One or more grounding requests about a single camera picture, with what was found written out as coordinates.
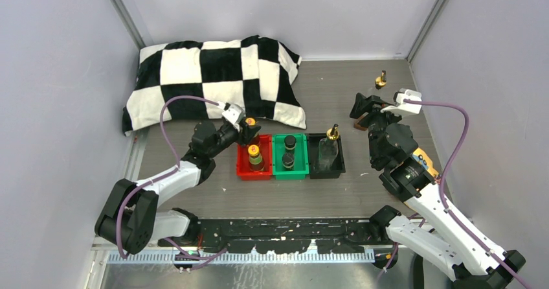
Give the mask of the yellow cap chili sauce bottle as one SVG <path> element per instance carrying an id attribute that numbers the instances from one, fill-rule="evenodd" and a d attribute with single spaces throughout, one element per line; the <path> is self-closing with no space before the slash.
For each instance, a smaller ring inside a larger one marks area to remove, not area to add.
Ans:
<path id="1" fill-rule="evenodd" d="M 253 127 L 255 128 L 256 125 L 257 125 L 257 121 L 252 118 L 252 117 L 246 117 L 245 118 L 245 122 L 247 123 L 247 125 L 249 127 Z M 253 136 L 253 138 L 250 140 L 249 142 L 249 145 L 256 145 L 256 146 L 260 146 L 260 137 L 259 137 L 259 133 L 256 132 Z"/>

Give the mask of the green label spice jar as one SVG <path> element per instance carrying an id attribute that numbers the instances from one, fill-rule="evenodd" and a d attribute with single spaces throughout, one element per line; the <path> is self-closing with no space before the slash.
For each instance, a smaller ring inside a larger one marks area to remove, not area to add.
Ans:
<path id="1" fill-rule="evenodd" d="M 295 156 L 292 152 L 285 152 L 282 156 L 282 166 L 285 171 L 293 170 L 295 167 Z"/>

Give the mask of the clear glass oil bottle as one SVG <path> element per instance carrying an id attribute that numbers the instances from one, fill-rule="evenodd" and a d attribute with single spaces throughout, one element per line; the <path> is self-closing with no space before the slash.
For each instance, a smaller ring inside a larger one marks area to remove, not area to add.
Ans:
<path id="1" fill-rule="evenodd" d="M 340 138 L 339 125 L 334 124 L 319 141 L 317 162 L 315 168 L 319 172 L 329 171 L 339 155 Z"/>

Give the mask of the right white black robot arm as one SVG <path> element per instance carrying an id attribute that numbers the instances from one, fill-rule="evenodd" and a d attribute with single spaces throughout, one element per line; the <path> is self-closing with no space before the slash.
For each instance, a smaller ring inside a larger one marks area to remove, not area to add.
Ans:
<path id="1" fill-rule="evenodd" d="M 418 213 L 430 233 L 384 206 L 372 217 L 370 237 L 406 246 L 444 273 L 454 288 L 505 288 L 519 280 L 525 258 L 483 234 L 446 196 L 445 173 L 438 172 L 414 140 L 402 118 L 417 115 L 426 102 L 421 94 L 402 89 L 393 102 L 358 93 L 350 112 L 368 133 L 369 160 L 384 188 Z"/>

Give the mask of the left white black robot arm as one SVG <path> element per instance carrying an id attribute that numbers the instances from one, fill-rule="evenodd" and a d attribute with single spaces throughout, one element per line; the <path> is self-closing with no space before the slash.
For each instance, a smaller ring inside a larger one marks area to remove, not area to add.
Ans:
<path id="1" fill-rule="evenodd" d="M 186 154 L 178 164 L 148 179 L 118 180 L 110 192 L 96 224 L 95 234 L 117 246 L 123 257 L 138 254 L 150 241 L 174 237 L 183 246 L 199 236 L 192 213 L 174 208 L 159 212 L 165 201 L 202 184 L 216 167 L 214 158 L 231 145 L 249 144 L 259 125 L 228 120 L 216 128 L 210 121 L 198 123 Z"/>

